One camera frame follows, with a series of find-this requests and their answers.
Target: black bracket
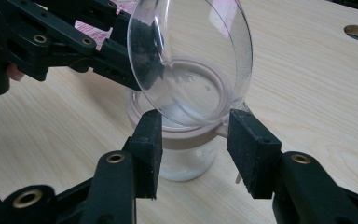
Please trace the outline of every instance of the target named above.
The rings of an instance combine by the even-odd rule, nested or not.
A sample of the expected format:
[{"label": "black bracket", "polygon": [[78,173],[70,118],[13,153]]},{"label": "black bracket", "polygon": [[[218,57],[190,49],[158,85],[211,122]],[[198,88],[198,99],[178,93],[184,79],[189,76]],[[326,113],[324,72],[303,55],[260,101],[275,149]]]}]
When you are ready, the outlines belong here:
[{"label": "black bracket", "polygon": [[254,199],[273,199],[278,223],[358,223],[358,195],[311,156],[281,142],[251,112],[231,110],[228,152]]},{"label": "black bracket", "polygon": [[[116,13],[117,6],[107,0],[0,0],[0,94],[9,88],[9,62],[39,81],[46,79],[50,67],[69,66],[77,72],[93,67],[94,72],[139,91],[127,52],[130,15]],[[104,30],[113,27],[116,35],[98,51],[95,41],[74,27],[75,20]]]},{"label": "black bracket", "polygon": [[161,115],[143,114],[121,151],[101,156],[95,175],[55,195],[20,189],[0,203],[0,224],[136,223],[136,198],[156,199],[162,156]]}]

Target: table surface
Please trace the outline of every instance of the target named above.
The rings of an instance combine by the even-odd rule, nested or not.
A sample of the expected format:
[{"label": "table surface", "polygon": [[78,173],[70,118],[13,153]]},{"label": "table surface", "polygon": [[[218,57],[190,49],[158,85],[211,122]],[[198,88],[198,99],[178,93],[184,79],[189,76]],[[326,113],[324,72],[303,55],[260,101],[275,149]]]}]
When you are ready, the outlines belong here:
[{"label": "table surface", "polygon": [[[358,41],[343,29],[358,10],[323,0],[241,0],[254,71],[247,103],[283,151],[315,157],[358,192]],[[92,177],[98,159],[132,133],[124,88],[91,72],[50,69],[0,96],[0,197],[46,184],[60,193]],[[156,201],[138,200],[140,223],[274,223],[253,200],[221,139],[212,167],[187,182],[160,179]]]}]

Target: pink object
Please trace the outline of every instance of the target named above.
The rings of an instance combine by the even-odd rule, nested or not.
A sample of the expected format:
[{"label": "pink object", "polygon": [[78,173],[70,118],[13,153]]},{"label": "pink object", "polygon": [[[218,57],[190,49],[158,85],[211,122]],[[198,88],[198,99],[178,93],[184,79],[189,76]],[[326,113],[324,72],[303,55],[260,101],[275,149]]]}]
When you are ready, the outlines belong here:
[{"label": "pink object", "polygon": [[[112,2],[114,2],[117,5],[117,14],[121,10],[124,10],[131,14],[133,10],[135,10],[137,4],[137,0],[130,0],[130,1],[113,0]],[[95,42],[97,43],[97,48],[96,48],[97,50],[101,49],[104,40],[106,38],[109,38],[112,32],[112,30],[109,31],[100,30],[81,21],[76,21],[75,28],[81,31],[82,33],[88,35],[92,39],[94,39]]]},{"label": "pink object", "polygon": [[24,77],[24,74],[21,71],[19,71],[17,65],[14,63],[11,63],[7,67],[7,75],[15,81],[20,81]]}]

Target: transparent bowl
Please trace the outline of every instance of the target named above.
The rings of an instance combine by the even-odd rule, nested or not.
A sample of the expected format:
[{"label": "transparent bowl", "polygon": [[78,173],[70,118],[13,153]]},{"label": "transparent bowl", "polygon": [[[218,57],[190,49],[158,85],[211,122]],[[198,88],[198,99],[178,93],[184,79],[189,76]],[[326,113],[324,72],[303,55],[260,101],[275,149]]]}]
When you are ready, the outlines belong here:
[{"label": "transparent bowl", "polygon": [[128,51],[145,97],[178,124],[220,123],[244,101],[252,41],[236,0],[140,0]]}]

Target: clear glass jar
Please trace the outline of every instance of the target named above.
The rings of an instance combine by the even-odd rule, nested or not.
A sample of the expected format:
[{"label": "clear glass jar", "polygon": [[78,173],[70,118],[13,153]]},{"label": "clear glass jar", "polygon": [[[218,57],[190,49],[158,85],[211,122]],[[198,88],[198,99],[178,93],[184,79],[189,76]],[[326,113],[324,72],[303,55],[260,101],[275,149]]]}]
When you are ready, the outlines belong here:
[{"label": "clear glass jar", "polygon": [[204,174],[212,165],[219,147],[218,139],[190,149],[163,149],[159,174],[172,181],[187,181]]},{"label": "clear glass jar", "polygon": [[[126,89],[126,109],[133,127],[144,112],[154,109],[138,91]],[[218,149],[216,125],[190,128],[162,117],[163,153],[159,174],[172,181],[187,181],[205,173]]]}]

